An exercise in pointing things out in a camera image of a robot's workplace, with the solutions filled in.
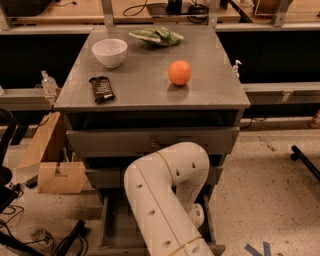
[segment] spray bottle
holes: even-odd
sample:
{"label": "spray bottle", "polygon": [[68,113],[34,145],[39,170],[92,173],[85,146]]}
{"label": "spray bottle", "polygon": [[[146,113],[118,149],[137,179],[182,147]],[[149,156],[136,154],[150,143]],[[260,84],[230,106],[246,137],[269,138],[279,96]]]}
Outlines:
{"label": "spray bottle", "polygon": [[51,96],[56,95],[56,89],[58,88],[56,80],[53,77],[49,76],[45,70],[42,70],[41,74],[43,77],[43,79],[41,80],[41,85],[46,94]]}

